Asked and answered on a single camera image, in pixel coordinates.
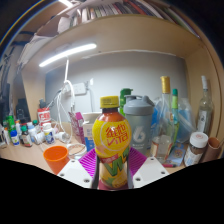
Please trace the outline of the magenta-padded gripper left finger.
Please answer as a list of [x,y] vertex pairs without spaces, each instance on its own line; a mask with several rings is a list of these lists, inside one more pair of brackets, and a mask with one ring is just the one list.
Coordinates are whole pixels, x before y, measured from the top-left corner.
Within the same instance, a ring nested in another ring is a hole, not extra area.
[[58,176],[78,186],[97,189],[99,184],[100,160],[94,149],[78,160],[70,160]]

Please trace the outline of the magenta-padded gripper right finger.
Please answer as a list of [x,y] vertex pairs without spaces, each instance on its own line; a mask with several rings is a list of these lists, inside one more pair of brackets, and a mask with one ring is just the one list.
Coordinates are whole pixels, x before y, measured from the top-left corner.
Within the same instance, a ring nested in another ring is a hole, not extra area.
[[138,150],[131,148],[127,160],[128,188],[141,188],[169,173],[153,156],[146,157]]

